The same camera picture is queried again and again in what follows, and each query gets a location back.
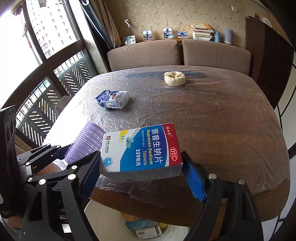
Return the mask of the Tempo tissue pack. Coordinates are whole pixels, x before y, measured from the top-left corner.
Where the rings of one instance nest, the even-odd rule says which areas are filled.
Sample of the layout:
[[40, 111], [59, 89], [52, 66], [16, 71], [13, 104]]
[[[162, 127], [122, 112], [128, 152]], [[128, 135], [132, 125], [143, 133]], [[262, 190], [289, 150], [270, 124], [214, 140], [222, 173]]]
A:
[[127, 91], [104, 90], [95, 99], [102, 108], [122, 109], [127, 105], [130, 95]]

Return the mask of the small white barcode box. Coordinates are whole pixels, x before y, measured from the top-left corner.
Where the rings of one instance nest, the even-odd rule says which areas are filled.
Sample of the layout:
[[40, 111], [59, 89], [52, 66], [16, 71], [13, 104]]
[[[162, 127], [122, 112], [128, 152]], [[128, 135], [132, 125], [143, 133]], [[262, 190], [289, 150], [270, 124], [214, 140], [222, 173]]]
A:
[[160, 237], [163, 235], [163, 232], [159, 225], [142, 228], [135, 231], [139, 240], [147, 240], [150, 238]]

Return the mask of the blue paper bag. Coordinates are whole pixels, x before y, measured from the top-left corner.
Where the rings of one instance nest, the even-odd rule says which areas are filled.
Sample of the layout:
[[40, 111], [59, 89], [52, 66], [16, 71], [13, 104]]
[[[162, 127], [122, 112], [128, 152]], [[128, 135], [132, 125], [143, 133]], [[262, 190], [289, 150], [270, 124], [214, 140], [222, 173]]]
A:
[[125, 226], [128, 229], [133, 231], [156, 226], [156, 225], [158, 225], [158, 222], [151, 221], [148, 219], [143, 219], [143, 218], [136, 218], [135, 220], [125, 222]]

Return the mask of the white blue medicine box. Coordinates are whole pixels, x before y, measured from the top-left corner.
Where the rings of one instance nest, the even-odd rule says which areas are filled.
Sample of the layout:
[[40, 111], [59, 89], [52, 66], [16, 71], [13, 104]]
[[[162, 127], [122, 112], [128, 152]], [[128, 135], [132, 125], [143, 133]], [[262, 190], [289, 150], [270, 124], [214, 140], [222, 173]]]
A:
[[103, 136], [99, 172], [115, 182], [177, 177], [182, 166], [173, 123], [106, 133]]

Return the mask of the beige paper ball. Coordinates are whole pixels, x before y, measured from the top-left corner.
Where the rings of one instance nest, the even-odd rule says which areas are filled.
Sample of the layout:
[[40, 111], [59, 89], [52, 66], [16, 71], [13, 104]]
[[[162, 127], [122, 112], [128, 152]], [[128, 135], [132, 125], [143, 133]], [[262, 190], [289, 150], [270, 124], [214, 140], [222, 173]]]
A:
[[181, 86], [186, 82], [184, 73], [179, 71], [170, 71], [164, 73], [164, 81], [169, 86]]

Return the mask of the small yellow cup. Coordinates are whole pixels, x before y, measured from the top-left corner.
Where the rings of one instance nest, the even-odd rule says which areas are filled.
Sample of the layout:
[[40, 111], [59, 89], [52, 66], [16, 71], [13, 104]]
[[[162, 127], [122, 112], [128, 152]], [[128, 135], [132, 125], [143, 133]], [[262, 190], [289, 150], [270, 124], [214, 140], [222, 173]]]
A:
[[168, 224], [159, 222], [160, 228], [167, 228]]

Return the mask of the brown cardboard box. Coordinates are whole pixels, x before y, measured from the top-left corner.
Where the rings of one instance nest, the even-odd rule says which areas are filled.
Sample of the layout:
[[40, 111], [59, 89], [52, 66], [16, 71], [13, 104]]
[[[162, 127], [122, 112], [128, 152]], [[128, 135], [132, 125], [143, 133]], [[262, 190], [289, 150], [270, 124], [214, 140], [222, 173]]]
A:
[[127, 213], [123, 213], [123, 212], [121, 212], [120, 214], [121, 214], [121, 216], [123, 217], [123, 219], [125, 221], [135, 222], [135, 221], [138, 220], [138, 217], [136, 217], [136, 216], [133, 216], [133, 215], [130, 215], [130, 214], [127, 214]]

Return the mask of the white trash bin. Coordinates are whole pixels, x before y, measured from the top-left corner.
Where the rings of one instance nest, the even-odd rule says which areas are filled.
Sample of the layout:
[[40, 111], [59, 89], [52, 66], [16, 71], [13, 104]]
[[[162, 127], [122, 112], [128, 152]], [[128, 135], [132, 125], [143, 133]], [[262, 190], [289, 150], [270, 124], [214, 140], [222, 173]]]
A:
[[[99, 240], [138, 240], [135, 231], [126, 227], [119, 211], [91, 200], [84, 212]], [[162, 236], [151, 240], [184, 240], [189, 230], [189, 227], [169, 225]]]

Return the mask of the clear plastic table cover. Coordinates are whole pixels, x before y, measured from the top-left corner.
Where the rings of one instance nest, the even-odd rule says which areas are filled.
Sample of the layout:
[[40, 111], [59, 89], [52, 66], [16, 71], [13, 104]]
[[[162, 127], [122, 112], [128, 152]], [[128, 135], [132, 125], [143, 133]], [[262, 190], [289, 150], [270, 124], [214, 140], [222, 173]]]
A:
[[[164, 73], [184, 73], [169, 86]], [[127, 91], [122, 109], [102, 108], [104, 90]], [[173, 123], [181, 150], [224, 180], [244, 179], [263, 201], [285, 205], [288, 151], [278, 117], [257, 84], [231, 70], [198, 66], [128, 69], [91, 78], [67, 104], [45, 144], [71, 144], [87, 122], [106, 132]]]

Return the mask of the left brown sofa cushion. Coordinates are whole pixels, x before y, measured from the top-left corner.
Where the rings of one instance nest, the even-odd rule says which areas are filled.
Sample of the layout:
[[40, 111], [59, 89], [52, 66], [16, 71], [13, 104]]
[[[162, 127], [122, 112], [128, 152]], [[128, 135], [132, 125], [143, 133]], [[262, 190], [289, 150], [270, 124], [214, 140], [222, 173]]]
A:
[[115, 48], [107, 53], [107, 58], [112, 71], [181, 64], [177, 40], [148, 41]]

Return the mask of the brown sofa cushion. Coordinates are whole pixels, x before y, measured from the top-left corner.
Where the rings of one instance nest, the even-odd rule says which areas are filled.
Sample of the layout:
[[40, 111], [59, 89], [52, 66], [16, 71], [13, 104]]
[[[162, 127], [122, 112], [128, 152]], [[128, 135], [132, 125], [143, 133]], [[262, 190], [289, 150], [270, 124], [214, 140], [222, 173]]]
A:
[[181, 64], [177, 40], [148, 41], [115, 48], [107, 53], [107, 58], [112, 71]]
[[211, 41], [182, 40], [184, 64], [221, 68], [248, 75], [251, 53], [247, 50]]

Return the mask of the beige curtain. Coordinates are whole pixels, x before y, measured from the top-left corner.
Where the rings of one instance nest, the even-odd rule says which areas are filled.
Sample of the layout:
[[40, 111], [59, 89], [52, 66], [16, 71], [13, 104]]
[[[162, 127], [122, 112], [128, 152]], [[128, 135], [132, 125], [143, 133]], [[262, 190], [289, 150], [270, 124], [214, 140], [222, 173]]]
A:
[[106, 42], [108, 49], [110, 50], [120, 47], [121, 40], [119, 33], [105, 1], [94, 0], [89, 2], [96, 15], [96, 21], [98, 22], [97, 29], [103, 40]]

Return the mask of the right brown sofa cushion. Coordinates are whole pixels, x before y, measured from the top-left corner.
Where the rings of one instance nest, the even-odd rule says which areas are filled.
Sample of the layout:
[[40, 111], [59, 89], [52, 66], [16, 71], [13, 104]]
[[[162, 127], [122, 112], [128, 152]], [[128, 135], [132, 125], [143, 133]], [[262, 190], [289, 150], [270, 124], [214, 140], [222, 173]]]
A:
[[182, 40], [184, 64], [221, 68], [248, 75], [251, 53], [247, 50], [211, 41]]

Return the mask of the dark wooden cabinet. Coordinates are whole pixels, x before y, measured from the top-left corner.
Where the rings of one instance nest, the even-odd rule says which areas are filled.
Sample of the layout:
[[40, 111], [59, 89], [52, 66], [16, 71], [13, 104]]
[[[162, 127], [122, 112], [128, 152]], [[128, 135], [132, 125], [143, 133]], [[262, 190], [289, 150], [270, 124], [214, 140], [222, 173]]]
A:
[[249, 76], [276, 108], [287, 86], [294, 51], [291, 44], [265, 23], [246, 18], [245, 48], [251, 53]]

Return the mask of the blue cylindrical container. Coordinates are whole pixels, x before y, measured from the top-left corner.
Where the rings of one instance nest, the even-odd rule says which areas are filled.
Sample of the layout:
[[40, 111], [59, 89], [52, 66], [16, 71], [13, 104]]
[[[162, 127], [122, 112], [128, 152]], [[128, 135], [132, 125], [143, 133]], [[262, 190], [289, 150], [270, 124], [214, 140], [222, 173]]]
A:
[[220, 32], [214, 32], [214, 42], [220, 42]]

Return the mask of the grey cylindrical speaker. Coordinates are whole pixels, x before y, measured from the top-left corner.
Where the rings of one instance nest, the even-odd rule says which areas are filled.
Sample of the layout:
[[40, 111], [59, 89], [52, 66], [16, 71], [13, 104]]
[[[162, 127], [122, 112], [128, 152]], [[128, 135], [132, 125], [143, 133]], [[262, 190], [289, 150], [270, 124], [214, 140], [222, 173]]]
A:
[[224, 43], [233, 45], [233, 30], [224, 28]]

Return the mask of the stack of books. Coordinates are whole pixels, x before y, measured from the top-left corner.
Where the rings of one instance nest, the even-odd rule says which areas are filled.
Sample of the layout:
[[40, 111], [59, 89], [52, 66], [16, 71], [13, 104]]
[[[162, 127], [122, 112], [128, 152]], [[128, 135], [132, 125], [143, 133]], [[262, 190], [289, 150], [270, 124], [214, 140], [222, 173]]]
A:
[[194, 40], [211, 41], [214, 31], [207, 23], [191, 24], [192, 38]]

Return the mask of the photo frame far left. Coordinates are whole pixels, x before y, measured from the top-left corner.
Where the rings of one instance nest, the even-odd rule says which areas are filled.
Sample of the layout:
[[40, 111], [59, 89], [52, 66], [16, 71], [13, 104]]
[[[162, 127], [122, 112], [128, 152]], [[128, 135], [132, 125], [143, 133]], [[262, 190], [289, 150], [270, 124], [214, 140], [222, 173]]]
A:
[[135, 35], [131, 35], [131, 36], [124, 37], [123, 42], [124, 42], [124, 45], [126, 46], [126, 45], [135, 44], [137, 41], [136, 41]]

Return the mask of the photo frame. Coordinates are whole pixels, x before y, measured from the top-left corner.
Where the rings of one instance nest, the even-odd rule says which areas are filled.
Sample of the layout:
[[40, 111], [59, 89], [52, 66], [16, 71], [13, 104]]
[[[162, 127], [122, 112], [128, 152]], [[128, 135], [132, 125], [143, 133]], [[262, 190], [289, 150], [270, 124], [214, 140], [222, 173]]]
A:
[[142, 32], [142, 34], [143, 34], [144, 41], [152, 41], [153, 40], [152, 30], [144, 30]]
[[173, 39], [173, 31], [172, 28], [163, 28], [163, 36], [165, 39]]
[[124, 45], [126, 46], [126, 45], [135, 44], [137, 41], [136, 41], [135, 35], [131, 35], [131, 36], [124, 37], [123, 42], [124, 42]]
[[178, 39], [187, 39], [188, 38], [188, 32], [177, 32]]

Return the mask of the wall lamp fixture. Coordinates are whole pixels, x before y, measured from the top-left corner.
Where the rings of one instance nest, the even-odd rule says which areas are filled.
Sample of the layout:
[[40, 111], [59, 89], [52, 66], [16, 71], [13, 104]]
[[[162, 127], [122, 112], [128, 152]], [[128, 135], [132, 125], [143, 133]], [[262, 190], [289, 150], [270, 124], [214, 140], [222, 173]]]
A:
[[124, 22], [125, 22], [125, 24], [127, 25], [127, 27], [128, 27], [128, 28], [130, 28], [130, 27], [131, 27], [131, 25], [130, 25], [130, 23], [129, 23], [129, 20], [128, 20], [128, 19], [125, 19], [125, 20], [124, 20]]

